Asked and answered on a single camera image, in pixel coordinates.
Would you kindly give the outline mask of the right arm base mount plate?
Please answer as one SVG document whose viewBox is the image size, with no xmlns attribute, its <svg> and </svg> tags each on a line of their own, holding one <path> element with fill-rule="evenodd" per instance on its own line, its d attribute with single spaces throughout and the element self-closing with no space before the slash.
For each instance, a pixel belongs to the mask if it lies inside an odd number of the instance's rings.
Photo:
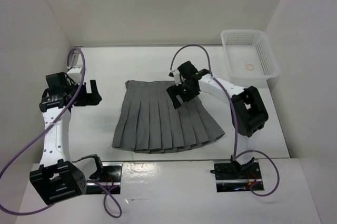
<svg viewBox="0 0 337 224">
<path fill-rule="evenodd" d="M 260 165 L 257 160 L 245 167 L 243 171 L 235 170 L 234 164 L 230 160 L 215 161 L 210 173 L 215 177 L 217 192 L 243 192 L 263 191 L 264 185 L 260 171 Z"/>
</svg>

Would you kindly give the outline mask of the grey pleated skirt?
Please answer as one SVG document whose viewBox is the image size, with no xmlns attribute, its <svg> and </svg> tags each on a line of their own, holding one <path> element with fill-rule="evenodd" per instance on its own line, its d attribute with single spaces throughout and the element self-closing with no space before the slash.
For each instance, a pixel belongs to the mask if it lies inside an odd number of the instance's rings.
<svg viewBox="0 0 337 224">
<path fill-rule="evenodd" d="M 129 80 L 112 147 L 137 153 L 172 153 L 213 143 L 225 132 L 199 98 L 175 109 L 172 81 Z"/>
</svg>

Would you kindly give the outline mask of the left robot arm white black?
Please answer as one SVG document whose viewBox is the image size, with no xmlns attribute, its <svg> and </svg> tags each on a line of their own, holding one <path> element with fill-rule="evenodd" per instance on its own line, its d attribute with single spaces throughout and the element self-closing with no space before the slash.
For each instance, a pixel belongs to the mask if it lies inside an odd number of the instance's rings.
<svg viewBox="0 0 337 224">
<path fill-rule="evenodd" d="M 71 109 L 74 106 L 96 106 L 102 97 L 94 80 L 90 80 L 91 92 L 87 92 L 84 73 L 84 69 L 75 67 L 66 73 L 46 76 L 48 87 L 39 108 L 47 132 L 39 167 L 30 172 L 29 180 L 48 206 L 86 194 L 85 175 L 72 164 L 70 157 Z"/>
</svg>

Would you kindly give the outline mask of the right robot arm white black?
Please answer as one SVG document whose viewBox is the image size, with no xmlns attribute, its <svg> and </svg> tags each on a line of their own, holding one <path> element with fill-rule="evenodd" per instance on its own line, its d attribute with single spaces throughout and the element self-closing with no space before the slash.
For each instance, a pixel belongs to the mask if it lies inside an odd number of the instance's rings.
<svg viewBox="0 0 337 224">
<path fill-rule="evenodd" d="M 249 139 L 263 129 L 269 115 L 258 89 L 254 86 L 241 87 L 221 79 L 209 69 L 197 70 L 187 61 L 169 76 L 174 84 L 166 89 L 175 109 L 195 99 L 201 92 L 208 93 L 228 104 L 234 126 L 234 150 L 230 158 L 230 172 L 236 178 L 244 177 L 254 162 L 251 157 L 247 161 L 239 160 L 238 146 L 243 143 L 248 150 Z"/>
</svg>

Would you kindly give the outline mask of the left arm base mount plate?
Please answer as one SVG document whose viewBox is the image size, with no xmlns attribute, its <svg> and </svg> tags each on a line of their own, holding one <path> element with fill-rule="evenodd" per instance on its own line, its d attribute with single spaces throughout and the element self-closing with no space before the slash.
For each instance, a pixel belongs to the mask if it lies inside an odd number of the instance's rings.
<svg viewBox="0 0 337 224">
<path fill-rule="evenodd" d="M 103 169 L 99 175 L 95 178 L 89 178 L 95 182 L 98 182 L 111 194 L 121 193 L 121 179 L 122 179 L 122 163 L 103 163 Z M 87 183 L 86 194 L 104 194 L 105 192 L 101 187 L 93 182 Z"/>
</svg>

